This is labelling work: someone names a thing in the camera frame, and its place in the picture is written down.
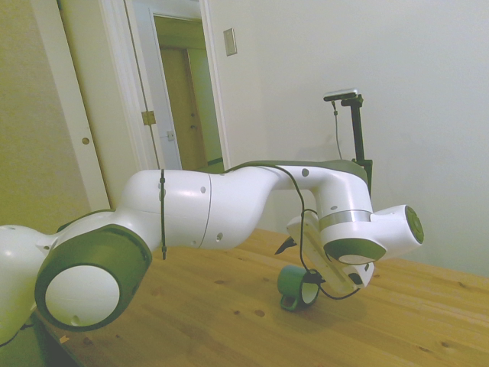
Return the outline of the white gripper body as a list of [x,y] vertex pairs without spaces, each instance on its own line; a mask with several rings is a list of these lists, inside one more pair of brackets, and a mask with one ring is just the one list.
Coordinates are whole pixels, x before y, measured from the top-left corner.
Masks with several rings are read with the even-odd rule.
[[363,281],[358,266],[346,265],[327,256],[319,232],[319,220],[313,212],[305,212],[303,227],[301,217],[293,218],[287,231],[298,245],[303,239],[303,254],[311,261],[329,289],[361,289]]

